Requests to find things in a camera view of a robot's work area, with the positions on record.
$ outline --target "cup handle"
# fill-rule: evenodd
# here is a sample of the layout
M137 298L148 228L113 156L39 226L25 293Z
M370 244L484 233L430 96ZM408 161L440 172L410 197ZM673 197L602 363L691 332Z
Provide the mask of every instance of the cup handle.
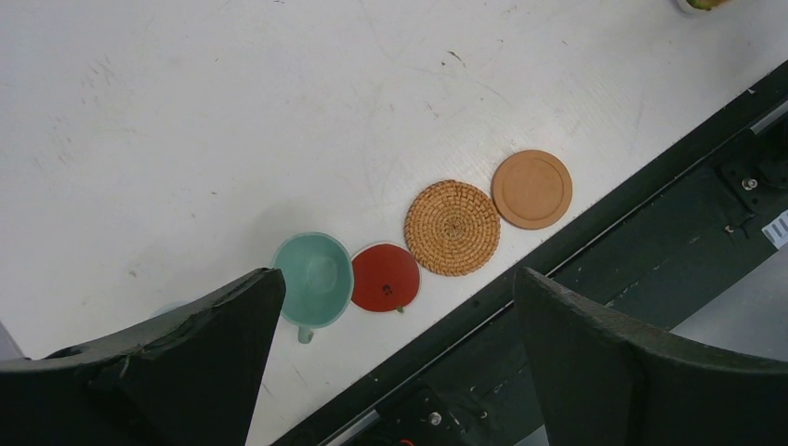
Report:
M308 344L312 342L312 337L314 336L315 332L313 332L310 328L298 327L298 342L301 344Z

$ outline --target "metal screw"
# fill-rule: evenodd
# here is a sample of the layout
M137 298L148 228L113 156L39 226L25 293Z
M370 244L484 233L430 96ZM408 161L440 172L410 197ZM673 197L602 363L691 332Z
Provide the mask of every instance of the metal screw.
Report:
M430 423L432 426L437 426L437 425L439 425L439 424L440 424L440 422L441 422L441 421L443 421L443 417L442 417L442 416L440 416L440 413L433 412L433 413L431 413L431 414L429 415L429 418L428 418L428 420L429 420L429 423Z
M744 190L753 190L758 187L758 180L755 178L745 178L742 180Z

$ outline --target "scuff mark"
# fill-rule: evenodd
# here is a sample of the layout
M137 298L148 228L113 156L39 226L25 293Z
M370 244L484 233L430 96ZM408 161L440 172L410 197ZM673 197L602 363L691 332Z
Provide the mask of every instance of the scuff mark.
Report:
M269 387L266 386L266 383L263 383L262 386L263 386L263 389L266 391L266 393L268 393L270 397L272 397L272 398L274 398L276 400L276 397L274 397L273 394L270 393Z
M309 384L307 384L307 380L305 380L304 377L301 376L301 373L298 371L298 369L296 369L296 367L293 364L290 364L290 367L292 367L293 370L295 371L295 374L298 375L298 379L300 379L301 382L304 383L304 387L309 388Z
M104 71L104 73L103 73L104 82L106 82L107 85L112 85L112 82L110 81L110 79L114 79L115 78L115 72L110 70L110 67L108 67L106 64L102 63L98 59L96 59L96 63L98 64L99 67L101 67L101 70Z
M474 81L473 79L466 79L466 80L467 80L468 82L470 82L471 84L476 84L476 85L478 85L478 86L480 86L480 87L482 87L482 88L486 88L487 90L489 90L490 92L492 92L492 93L493 93L495 96L497 96L498 98L500 98L500 99L501 99L503 102L505 102L505 103L506 103L506 105L508 105L509 107L511 107L511 105L512 105L512 104L510 104L510 103L509 103L509 101L508 101L506 98L504 98L504 95L502 95L502 94L498 93L498 91L497 91L497 90L495 90L494 88L492 88L491 86L489 86L489 85L486 85L486 84L483 84L483 83L481 83L481 82L479 82L479 81Z
M635 138L632 140L632 146L629 152L632 153L637 147L637 140L640 139L640 123L643 121L643 111L646 108L646 100L643 97L643 91L640 91L640 100L637 105L637 117L635 118Z
M449 53L449 54L451 54L451 55L452 55L452 56L453 56L455 59L459 60L459 61L460 61L460 63L462 63L462 64L463 64L463 66L467 68L467 65L466 65L466 63L465 63L465 62L463 62L463 60L462 60L462 59L460 59L460 57L459 57L459 56L457 56L457 53L455 53L455 52L453 52L453 51L446 51L446 52L447 52L447 53Z
M429 105L429 102L425 102L425 103L426 103L426 105L427 105L427 110L429 110L429 111L431 111L431 112L432 112L432 115L435 117L435 119L438 119L438 118L440 118L440 115L439 115L439 114L437 114L437 113L435 113L435 111L432 109L432 106L431 106L431 105Z
M41 173L43 174L44 173L44 167L41 166L41 163L38 161L38 157L37 156L33 157L33 163L38 167L38 170L40 170Z
M361 6L361 10L364 13L364 17L367 20L367 24L370 27L370 31L372 31L372 37L374 38L374 42L377 44L377 47L380 49L380 53L383 54L383 57L385 57L386 59L389 59L392 62L395 62L396 60L394 60L394 58L391 57L390 54L388 54L388 51L386 51L386 49L383 48L383 44L380 43L380 37L377 36L377 30L374 27L374 23L372 21L372 16L370 16L369 11L367 10L367 6L364 4L364 2L362 0L358 0L358 1L359 1L359 5Z
M130 133L132 135L139 135L139 132L134 127L103 127L102 130L114 133Z
M451 121L452 119L457 117L460 113L463 113L463 112L466 112L466 111L467 111L467 107L466 106L462 106L458 111L455 111L454 113L452 113L451 116L449 116L449 120Z
M352 82L350 82L350 81L348 81L348 84L350 85L350 89L351 89L351 90L353 90L353 96L355 96L355 97L356 97L356 99L357 99L359 102L362 102L362 100L361 100L361 96L359 96L359 92L356 90L356 86L355 86L355 85L354 85Z
M227 7L227 5L229 5L230 3L232 3L232 0L227 0L227 1L226 1L226 2L224 2L224 3L223 3L221 6L220 6L220 7L218 7L218 8L216 8L216 9L214 9L214 12L212 12L212 13L208 14L207 16L205 16L205 18L204 18L203 20L208 20L208 19L210 19L211 17L215 16L215 15L216 15L216 13L218 13L219 11L221 11L222 9L224 9L225 7Z

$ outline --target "tan round coaster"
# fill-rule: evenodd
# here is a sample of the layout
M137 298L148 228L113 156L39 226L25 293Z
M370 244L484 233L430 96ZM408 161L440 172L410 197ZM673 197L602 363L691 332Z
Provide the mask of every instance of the tan round coaster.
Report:
M564 163L544 151L521 151L508 157L492 179L492 199L509 223L540 230L569 209L571 177Z
M500 237L493 201L459 181L426 188L405 218L405 241L416 261L444 276L464 276L484 266Z

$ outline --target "white table surface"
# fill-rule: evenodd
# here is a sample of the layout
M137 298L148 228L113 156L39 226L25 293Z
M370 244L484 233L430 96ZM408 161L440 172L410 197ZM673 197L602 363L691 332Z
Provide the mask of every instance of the white table surface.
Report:
M5 1L0 318L41 358L296 232L403 243L432 182L489 190L525 148L565 162L557 225L504 224L404 315L351 306L306 347L281 321L248 441L270 444L788 59L787 20L783 0Z

